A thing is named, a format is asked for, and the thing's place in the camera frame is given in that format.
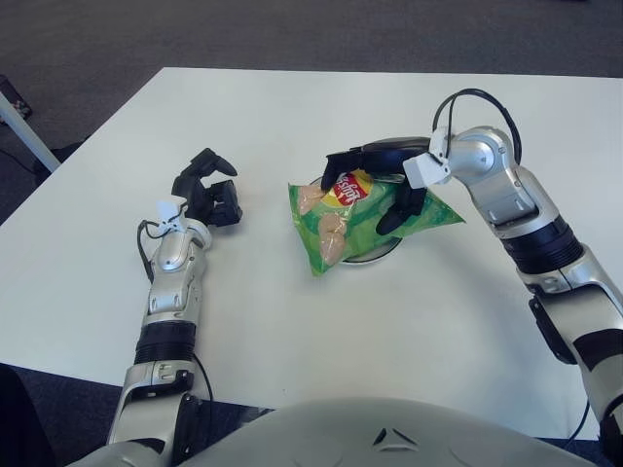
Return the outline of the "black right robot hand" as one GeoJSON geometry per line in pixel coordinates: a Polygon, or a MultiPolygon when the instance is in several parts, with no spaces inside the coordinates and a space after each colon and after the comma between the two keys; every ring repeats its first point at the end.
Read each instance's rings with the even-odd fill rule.
{"type": "MultiPolygon", "coordinates": [[[[321,189],[328,191],[338,178],[347,172],[361,169],[371,175],[405,175],[403,162],[428,150],[427,137],[388,138],[326,157],[321,189]]],[[[394,204],[376,226],[379,235],[391,234],[412,216],[419,216],[424,206],[427,188],[413,189],[407,179],[395,192],[394,204]]]]}

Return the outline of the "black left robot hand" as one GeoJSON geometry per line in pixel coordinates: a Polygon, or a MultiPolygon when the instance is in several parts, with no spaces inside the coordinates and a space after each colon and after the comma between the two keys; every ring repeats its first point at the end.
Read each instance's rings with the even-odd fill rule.
{"type": "Polygon", "coordinates": [[[215,227],[237,224],[242,218],[242,209],[234,181],[230,178],[209,187],[202,183],[203,178],[214,172],[231,178],[238,175],[229,162],[205,148],[174,179],[171,194],[186,200],[187,219],[215,227]]]}

